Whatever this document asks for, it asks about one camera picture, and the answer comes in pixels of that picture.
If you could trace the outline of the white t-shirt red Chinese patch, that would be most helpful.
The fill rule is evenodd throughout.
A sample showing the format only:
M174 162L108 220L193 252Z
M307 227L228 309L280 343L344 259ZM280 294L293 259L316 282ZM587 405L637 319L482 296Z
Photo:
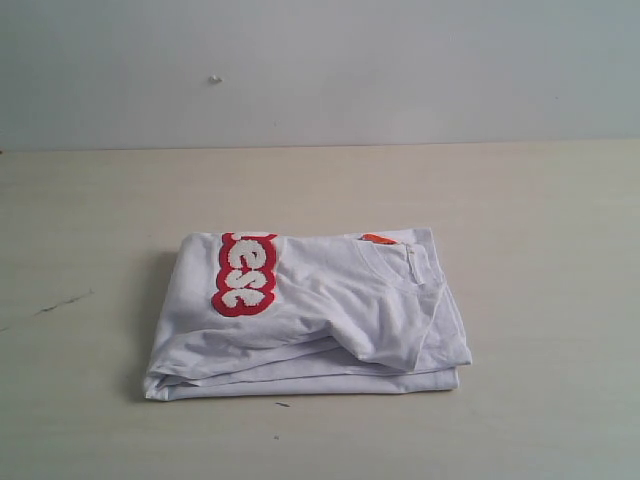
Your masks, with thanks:
M179 249L149 400L450 391L472 361L427 228L194 233Z

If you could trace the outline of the orange neck tag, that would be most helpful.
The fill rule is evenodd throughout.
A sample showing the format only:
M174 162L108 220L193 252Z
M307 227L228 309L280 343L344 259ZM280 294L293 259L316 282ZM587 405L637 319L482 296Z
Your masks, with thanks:
M373 233L363 234L359 237L359 239L361 241L367 241L367 242L379 244L379 245L397 245L398 244L398 242L394 239L381 236L378 234L373 234Z

